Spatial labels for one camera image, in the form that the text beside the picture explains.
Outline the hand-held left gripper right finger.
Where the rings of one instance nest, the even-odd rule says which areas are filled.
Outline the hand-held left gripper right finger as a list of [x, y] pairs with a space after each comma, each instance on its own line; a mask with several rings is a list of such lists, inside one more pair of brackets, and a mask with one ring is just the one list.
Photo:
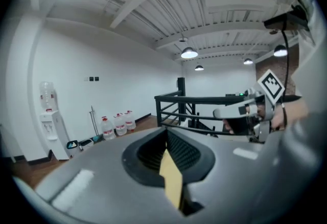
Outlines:
[[168, 213], [169, 223], [271, 223], [296, 201], [294, 137], [274, 133], [263, 145], [206, 137], [171, 129], [175, 139], [199, 145], [215, 157], [204, 179], [188, 183], [188, 199], [201, 209]]

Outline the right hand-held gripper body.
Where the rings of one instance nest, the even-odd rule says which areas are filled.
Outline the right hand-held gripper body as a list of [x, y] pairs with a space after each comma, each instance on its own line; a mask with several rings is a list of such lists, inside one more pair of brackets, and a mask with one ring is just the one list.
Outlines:
[[236, 135], [245, 135], [250, 142], [264, 143], [272, 131], [271, 122], [277, 102], [285, 87], [272, 70], [266, 71], [257, 83], [246, 90], [244, 101], [232, 105], [226, 121]]

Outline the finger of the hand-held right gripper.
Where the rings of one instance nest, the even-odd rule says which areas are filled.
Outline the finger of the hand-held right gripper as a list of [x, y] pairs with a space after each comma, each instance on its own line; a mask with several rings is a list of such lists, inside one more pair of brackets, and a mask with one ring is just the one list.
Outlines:
[[217, 119], [245, 118], [256, 115], [255, 103], [237, 103], [213, 111], [213, 116]]

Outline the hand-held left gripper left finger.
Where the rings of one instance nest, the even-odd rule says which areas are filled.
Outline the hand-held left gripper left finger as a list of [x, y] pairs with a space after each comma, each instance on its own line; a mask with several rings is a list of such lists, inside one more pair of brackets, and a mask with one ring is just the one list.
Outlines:
[[96, 144], [47, 175], [36, 193], [50, 203], [80, 170], [89, 170], [94, 176], [87, 187], [67, 196], [77, 197], [69, 216], [92, 223], [181, 223], [183, 215], [163, 188], [141, 185], [123, 168], [125, 148], [153, 132], [143, 130]]

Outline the person's right hand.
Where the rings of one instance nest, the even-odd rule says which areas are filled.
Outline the person's right hand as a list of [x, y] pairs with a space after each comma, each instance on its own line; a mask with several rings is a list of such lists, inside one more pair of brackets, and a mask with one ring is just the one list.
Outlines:
[[[275, 108], [274, 117], [270, 121], [271, 129], [277, 130], [277, 129], [285, 128], [285, 125], [287, 124], [286, 119], [287, 119], [286, 105], [284, 104], [278, 105]], [[234, 131], [227, 120], [225, 119], [223, 120], [223, 125], [225, 126], [226, 130], [230, 134], [234, 134]]]

